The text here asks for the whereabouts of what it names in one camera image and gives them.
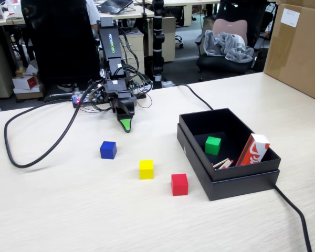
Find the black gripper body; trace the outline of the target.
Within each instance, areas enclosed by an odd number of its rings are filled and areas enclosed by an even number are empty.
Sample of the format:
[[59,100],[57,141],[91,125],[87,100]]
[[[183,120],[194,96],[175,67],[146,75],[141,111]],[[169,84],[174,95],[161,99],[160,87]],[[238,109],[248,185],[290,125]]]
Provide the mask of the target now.
[[128,90],[124,79],[107,80],[106,84],[104,84],[104,91],[106,94],[105,99],[110,102],[113,110],[116,110],[114,106],[115,98],[134,97],[132,92]]

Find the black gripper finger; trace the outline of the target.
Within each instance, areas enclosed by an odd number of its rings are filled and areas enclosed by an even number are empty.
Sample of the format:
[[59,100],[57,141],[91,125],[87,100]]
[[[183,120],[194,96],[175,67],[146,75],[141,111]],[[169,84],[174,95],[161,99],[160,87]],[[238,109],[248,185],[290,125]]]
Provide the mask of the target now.
[[125,132],[131,132],[132,119],[133,117],[128,115],[117,115],[117,121],[120,123]]
[[132,118],[135,115],[136,97],[115,98],[115,113],[118,118]]

